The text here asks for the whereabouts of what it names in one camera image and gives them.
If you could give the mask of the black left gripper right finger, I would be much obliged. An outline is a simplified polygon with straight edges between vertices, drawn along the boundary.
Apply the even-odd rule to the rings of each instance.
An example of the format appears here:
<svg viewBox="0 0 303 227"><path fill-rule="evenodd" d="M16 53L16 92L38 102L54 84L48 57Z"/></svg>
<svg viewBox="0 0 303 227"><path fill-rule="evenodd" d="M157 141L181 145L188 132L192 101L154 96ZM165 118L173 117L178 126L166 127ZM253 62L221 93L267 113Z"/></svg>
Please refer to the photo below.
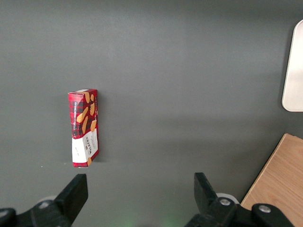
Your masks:
<svg viewBox="0 0 303 227"><path fill-rule="evenodd" d="M194 174L194 198L199 213L190 227L250 227L250 212L227 197L219 197L204 173Z"/></svg>

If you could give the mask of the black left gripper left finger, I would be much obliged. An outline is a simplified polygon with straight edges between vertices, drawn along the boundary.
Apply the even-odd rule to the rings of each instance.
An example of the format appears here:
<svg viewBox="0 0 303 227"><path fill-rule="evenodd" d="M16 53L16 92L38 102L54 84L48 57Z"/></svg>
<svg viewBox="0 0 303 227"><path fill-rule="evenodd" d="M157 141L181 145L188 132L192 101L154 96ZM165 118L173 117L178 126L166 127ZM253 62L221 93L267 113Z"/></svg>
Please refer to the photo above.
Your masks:
<svg viewBox="0 0 303 227"><path fill-rule="evenodd" d="M88 199L87 176L77 174L53 199L30 210L34 227L70 227Z"/></svg>

